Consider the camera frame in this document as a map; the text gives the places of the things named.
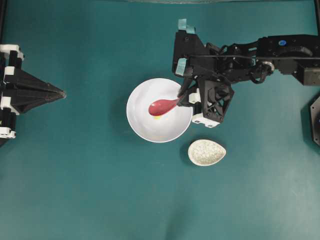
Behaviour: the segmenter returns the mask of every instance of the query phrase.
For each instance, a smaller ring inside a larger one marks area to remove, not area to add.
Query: teal tabletop
[[[217,46],[317,34],[312,0],[156,4],[9,0],[3,42],[22,69],[67,93],[17,118],[0,148],[1,240],[318,240],[319,87],[276,71],[235,84],[223,124],[152,143],[126,118],[132,90],[171,72],[178,19]],[[226,148],[199,167],[189,144]]]

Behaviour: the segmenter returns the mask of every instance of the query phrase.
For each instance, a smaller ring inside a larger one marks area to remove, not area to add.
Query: black metal frame
[[[173,73],[181,58],[187,60],[183,75],[176,74],[184,77],[178,105],[195,107],[189,103],[189,94],[199,88],[203,116],[222,123],[234,95],[232,84],[261,84],[278,69],[304,86],[320,86],[320,0],[314,0],[314,6],[318,35],[268,36],[219,48],[211,43],[204,45],[196,34],[179,30],[174,42]]]

